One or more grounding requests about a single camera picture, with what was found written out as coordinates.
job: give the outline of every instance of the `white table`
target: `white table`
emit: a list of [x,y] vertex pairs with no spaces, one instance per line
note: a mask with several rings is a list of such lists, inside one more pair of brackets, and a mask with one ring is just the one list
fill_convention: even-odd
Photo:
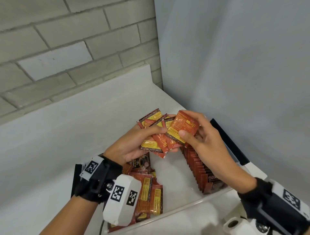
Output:
[[[183,109],[152,83],[146,65],[0,126],[0,234],[38,234],[70,199],[74,165],[156,108]],[[201,234],[239,203],[229,189],[204,197],[180,152],[151,156],[151,164],[164,185],[164,214],[116,233]],[[97,234],[101,221],[102,205],[85,234]]]

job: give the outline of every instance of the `brick wall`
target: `brick wall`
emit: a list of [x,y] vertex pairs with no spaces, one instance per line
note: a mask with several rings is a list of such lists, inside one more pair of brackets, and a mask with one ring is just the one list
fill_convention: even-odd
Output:
[[0,125],[146,63],[162,88],[153,0],[3,0]]

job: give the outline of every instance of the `white brick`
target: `white brick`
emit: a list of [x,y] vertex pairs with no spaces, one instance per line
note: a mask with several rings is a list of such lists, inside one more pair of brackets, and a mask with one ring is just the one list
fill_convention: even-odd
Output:
[[44,101],[41,101],[41,102],[36,103],[34,105],[27,106],[24,109],[20,109],[20,110],[17,110],[15,112],[4,115],[4,116],[0,117],[0,125],[7,123],[9,121],[12,121],[16,118],[19,118],[19,117],[21,117],[21,116],[23,116],[23,115],[25,115],[31,111],[40,109],[40,108],[42,108],[48,104],[51,104],[51,103],[52,103],[52,101],[50,101],[50,100],[44,100]]
[[145,62],[151,66],[151,71],[157,70],[161,67],[159,55],[149,58],[145,60]]
[[94,59],[113,54],[140,44],[138,27],[124,29],[86,40]]
[[97,85],[99,85],[101,83],[103,83],[102,78],[96,79],[94,81],[91,81],[91,82],[88,82],[88,83],[84,83],[84,84],[82,84],[80,86],[74,87],[71,90],[65,91],[64,93],[61,93],[59,95],[53,96],[52,98],[53,98],[54,101],[57,102],[57,101],[65,99],[67,97],[73,96],[73,95],[75,95],[77,93],[80,93],[82,91],[85,91],[85,90],[87,90],[89,88],[97,86]]
[[148,42],[146,44],[140,45],[136,48],[130,49],[126,52],[120,54],[121,61],[126,67],[130,64],[136,63],[138,61],[144,60],[146,58],[152,57],[159,54],[158,41]]
[[92,61],[85,42],[36,55],[18,63],[34,79],[39,80]]
[[163,86],[162,82],[157,83],[156,86],[158,86],[160,89],[164,90],[164,86]]
[[141,22],[138,24],[138,27],[142,43],[157,38],[157,27],[155,19]]
[[47,46],[33,28],[0,34],[0,63],[46,49]]
[[122,64],[118,55],[113,55],[69,71],[69,74],[77,84],[82,84],[121,68]]
[[43,23],[37,28],[51,47],[109,30],[102,9]]
[[105,8],[111,28],[116,29],[128,24],[155,17],[154,0],[133,0]]
[[16,108],[0,97],[0,116],[13,112]]
[[16,64],[0,66],[0,92],[30,83],[31,80]]
[[119,71],[116,71],[114,73],[109,74],[108,76],[104,77],[104,80],[107,81],[107,80],[110,80],[112,78],[119,77],[119,76],[121,76],[125,73],[128,73],[129,71],[131,71],[137,67],[142,66],[142,65],[144,65],[144,62],[139,62],[139,63],[133,64],[133,65],[130,65],[124,69],[121,69]]
[[154,84],[162,82],[162,70],[161,69],[151,72],[151,75],[152,75],[152,80]]
[[0,31],[66,13],[63,0],[1,0]]
[[67,0],[69,8],[72,12],[78,12],[93,7],[99,7],[122,0]]
[[4,96],[12,104],[17,107],[22,107],[74,86],[75,84],[72,79],[65,73],[59,76],[40,80],[36,83],[23,86],[11,92],[6,92],[4,93]]

